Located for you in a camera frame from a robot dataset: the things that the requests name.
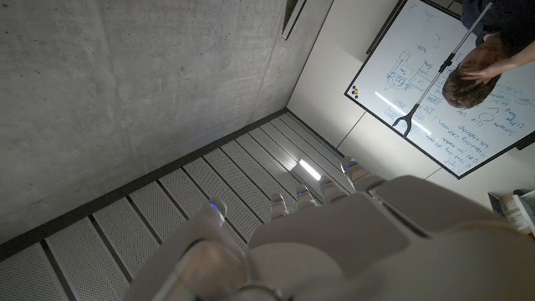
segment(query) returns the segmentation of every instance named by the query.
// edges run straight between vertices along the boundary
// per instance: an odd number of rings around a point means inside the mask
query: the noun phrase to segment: concrete wall
[[[437,0],[459,13],[459,3]],[[336,0],[288,108],[345,155],[391,179],[414,175],[490,207],[487,193],[535,189],[535,145],[511,150],[457,180],[344,96],[397,0]]]
[[[284,108],[332,0],[3,3],[0,242]]]

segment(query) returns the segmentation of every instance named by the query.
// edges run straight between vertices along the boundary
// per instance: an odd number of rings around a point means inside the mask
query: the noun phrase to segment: whiteboard frame
[[[456,18],[457,20],[461,20],[459,18],[459,16],[457,16],[456,14],[444,9],[443,7],[440,7],[439,5],[435,4],[435,3],[431,3],[429,1],[426,1],[426,0],[420,0],[421,2],[433,7],[433,8],[436,8],[440,11],[442,11],[443,13],[446,13],[448,15],[450,15],[451,17],[453,18]],[[366,67],[366,64],[368,63],[368,60],[372,57],[372,55],[374,55],[374,52],[375,50],[380,46],[381,42],[383,41],[383,37],[386,35],[386,33],[390,30],[390,26],[394,23],[394,21],[398,18],[398,15],[400,14],[400,12],[403,10],[403,8],[405,7],[405,5],[407,4],[407,0],[400,0],[396,5],[395,5],[395,8],[394,10],[392,11],[392,13],[390,14],[389,18],[387,18],[386,22],[385,22],[385,25],[383,25],[383,28],[377,33],[377,36],[375,37],[374,39],[374,42],[370,45],[369,47],[369,54],[368,54],[368,57],[366,58],[366,60],[364,61],[364,63],[362,64],[362,66],[360,67],[359,69],[359,72],[357,72],[357,75],[355,75],[355,77],[353,78],[353,80],[351,81],[351,83],[349,83],[349,87],[345,90],[345,93],[344,95],[351,99],[353,102],[355,102],[357,105],[359,105],[362,109],[366,110],[366,113],[368,114],[371,114],[372,116],[374,116],[378,121],[380,121],[381,123],[383,123],[383,125],[386,125],[388,126],[392,131],[394,131],[399,137],[403,138],[405,141],[409,142],[412,146],[414,146],[418,151],[421,151],[424,155],[426,155],[427,157],[429,157],[431,160],[433,160],[436,164],[438,164],[442,169],[448,171],[449,173],[451,173],[457,180],[460,180],[462,179],[463,177],[465,176],[468,176],[469,174],[471,174],[472,172],[476,171],[477,169],[479,169],[480,167],[484,166],[485,164],[487,164],[488,162],[496,159],[497,157],[505,154],[506,152],[510,151],[511,149],[513,149],[514,147],[516,147],[518,145],[519,142],[523,141],[524,139],[526,139],[526,137],[530,136],[530,135],[534,135],[535,134],[535,131],[533,131],[531,134],[528,134],[526,136],[524,136],[523,138],[521,138],[520,140],[516,141],[515,143],[513,143],[512,145],[508,146],[507,148],[505,148],[504,150],[496,153],[494,156],[488,158],[487,160],[483,161],[482,163],[476,165],[475,167],[471,168],[470,170],[466,171],[465,173],[463,173],[462,175],[458,176],[454,171],[452,171],[450,168],[448,168],[447,166],[445,166],[444,164],[442,164],[440,161],[438,161],[437,159],[435,159],[434,156],[430,155],[428,152],[426,152],[425,150],[421,149],[416,143],[414,143],[412,140],[409,140],[407,139],[406,137],[403,136],[403,133],[397,131],[394,129],[394,127],[392,127],[391,124],[387,123],[386,121],[382,120],[379,116],[377,116],[374,112],[372,112],[371,110],[368,110],[368,108],[366,108],[365,105],[362,105],[359,101],[357,101],[356,99],[353,99],[353,97],[349,94],[349,91],[351,90],[351,87],[353,86],[353,82],[359,77],[359,74],[360,72],[362,72],[362,70]]]

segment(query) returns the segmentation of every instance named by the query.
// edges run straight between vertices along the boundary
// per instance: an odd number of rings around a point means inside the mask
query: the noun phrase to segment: dark shirt
[[[464,0],[462,24],[470,28],[489,0]],[[535,40],[535,0],[495,0],[491,9],[476,25],[476,45],[489,33],[500,33],[507,54],[513,56]]]

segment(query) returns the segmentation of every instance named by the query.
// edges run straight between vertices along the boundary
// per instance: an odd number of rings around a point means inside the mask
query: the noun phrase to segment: person
[[[489,2],[465,0],[462,24],[470,28]],[[479,105],[492,92],[501,74],[535,60],[535,0],[492,2],[491,9],[473,30],[476,48],[444,83],[442,94],[456,108]]]

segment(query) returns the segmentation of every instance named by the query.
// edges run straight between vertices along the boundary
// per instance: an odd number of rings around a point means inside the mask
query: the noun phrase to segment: person's hand
[[[481,83],[488,84],[497,75],[515,69],[516,67],[517,65],[512,59],[502,59],[484,69],[465,72],[461,74],[461,79],[475,80],[474,85]]]

